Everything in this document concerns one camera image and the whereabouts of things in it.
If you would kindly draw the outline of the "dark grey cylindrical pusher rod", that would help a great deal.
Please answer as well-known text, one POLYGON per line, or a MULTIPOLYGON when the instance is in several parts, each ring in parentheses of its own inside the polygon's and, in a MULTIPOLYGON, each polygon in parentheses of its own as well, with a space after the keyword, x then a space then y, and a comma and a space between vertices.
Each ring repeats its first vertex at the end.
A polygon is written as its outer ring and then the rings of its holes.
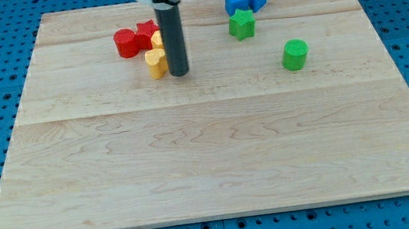
POLYGON ((155 10, 161 38, 163 40, 168 70, 174 77, 183 77, 189 72, 185 39, 182 32, 179 7, 155 10))

